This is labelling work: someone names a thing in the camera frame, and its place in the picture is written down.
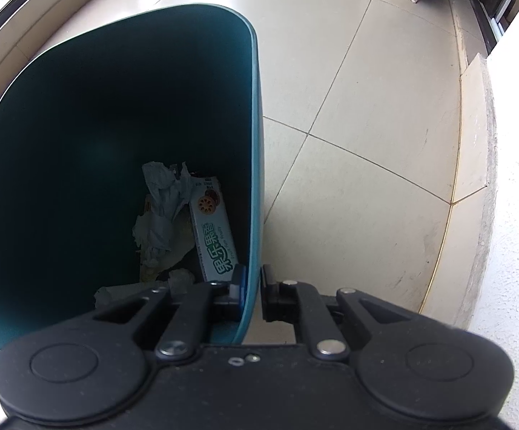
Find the cookie image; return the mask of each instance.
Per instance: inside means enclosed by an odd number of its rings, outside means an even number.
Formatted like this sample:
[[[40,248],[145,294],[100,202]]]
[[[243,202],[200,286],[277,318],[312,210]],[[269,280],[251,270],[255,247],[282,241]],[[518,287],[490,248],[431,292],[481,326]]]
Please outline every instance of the cookie image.
[[[213,189],[206,189],[206,194],[208,197],[211,197],[213,201],[216,203],[216,207],[220,205],[220,196]]]
[[[203,214],[211,215],[216,210],[216,203],[210,196],[204,195],[197,201],[197,208],[200,209],[200,212]]]

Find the trash bin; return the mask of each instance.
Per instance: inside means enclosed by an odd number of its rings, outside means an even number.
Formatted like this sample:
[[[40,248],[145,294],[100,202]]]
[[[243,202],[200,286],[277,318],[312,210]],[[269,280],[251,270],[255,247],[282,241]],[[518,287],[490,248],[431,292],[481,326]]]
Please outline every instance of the trash bin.
[[[116,21],[33,60],[0,99],[0,347],[137,283],[142,164],[217,176],[247,294],[259,283],[263,131],[254,29],[192,4]]]

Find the tile floor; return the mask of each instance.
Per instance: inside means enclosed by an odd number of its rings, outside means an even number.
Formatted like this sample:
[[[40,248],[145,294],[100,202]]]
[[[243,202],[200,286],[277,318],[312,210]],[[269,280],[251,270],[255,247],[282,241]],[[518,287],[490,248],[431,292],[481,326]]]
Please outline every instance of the tile floor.
[[[264,261],[278,278],[309,281],[323,293],[352,286],[418,310],[457,161],[449,1],[92,0],[42,50],[190,2],[234,8],[258,34]]]

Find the teal trash can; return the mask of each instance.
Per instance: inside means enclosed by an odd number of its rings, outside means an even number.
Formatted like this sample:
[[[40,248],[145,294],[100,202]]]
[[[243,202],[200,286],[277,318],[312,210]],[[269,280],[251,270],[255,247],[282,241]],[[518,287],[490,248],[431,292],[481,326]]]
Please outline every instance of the teal trash can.
[[[247,267],[239,342],[259,284],[263,130],[254,29],[221,6],[173,6],[45,51],[0,99],[0,347],[137,283],[142,164],[217,176]]]

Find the yellow grout line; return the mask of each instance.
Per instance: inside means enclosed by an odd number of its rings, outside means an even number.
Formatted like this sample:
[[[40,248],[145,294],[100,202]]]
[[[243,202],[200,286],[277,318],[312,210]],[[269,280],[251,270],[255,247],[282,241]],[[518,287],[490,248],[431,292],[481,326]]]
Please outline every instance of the yellow grout line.
[[[450,225],[450,215],[453,211],[453,206],[456,204],[454,201],[454,196],[457,190],[457,179],[458,179],[458,160],[461,156],[461,136],[462,136],[462,74],[460,73],[460,67],[459,67],[459,75],[458,75],[458,82],[459,82],[459,90],[458,90],[458,149],[457,149],[457,164],[454,168],[454,179],[453,179],[453,191],[450,195],[450,205],[449,205],[449,215],[447,216],[447,223],[445,224],[445,232],[442,235],[442,241],[441,241],[441,248],[439,249],[439,253],[437,255],[437,261],[435,262],[435,267],[433,268],[433,275],[431,276],[431,279],[429,280],[429,285],[427,286],[427,290],[425,291],[425,295],[423,297],[423,301],[421,302],[421,307],[419,307],[419,314],[423,312],[423,309],[425,308],[425,304],[427,303],[427,297],[429,296],[429,292],[431,291],[431,287],[433,286],[433,281],[435,279],[435,276],[437,275],[437,269],[439,267],[439,263],[441,262],[441,256],[442,256],[442,249],[445,246],[445,241],[447,240],[447,233],[449,232],[449,225]]]

